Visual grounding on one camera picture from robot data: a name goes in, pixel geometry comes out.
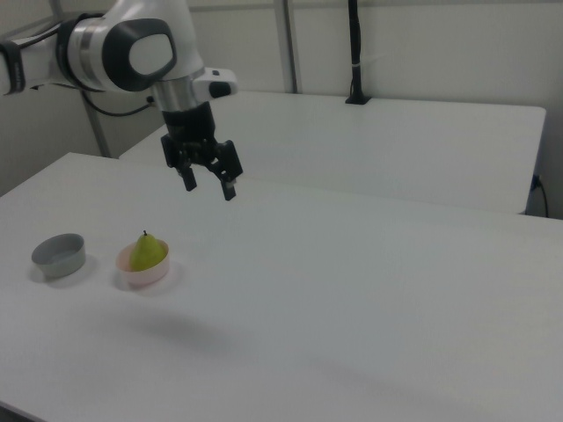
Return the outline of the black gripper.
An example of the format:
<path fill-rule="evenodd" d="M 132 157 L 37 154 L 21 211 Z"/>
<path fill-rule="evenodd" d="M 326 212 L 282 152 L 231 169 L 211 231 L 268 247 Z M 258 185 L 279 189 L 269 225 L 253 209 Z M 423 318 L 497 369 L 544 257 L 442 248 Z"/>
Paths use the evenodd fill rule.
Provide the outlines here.
<path fill-rule="evenodd" d="M 223 197 L 237 196 L 235 184 L 243 174 L 233 141 L 218 142 L 209 103 L 184 112 L 163 112 L 168 133 L 161 138 L 166 164 L 177 171 L 188 192 L 197 187 L 193 165 L 203 166 L 221 181 Z"/>

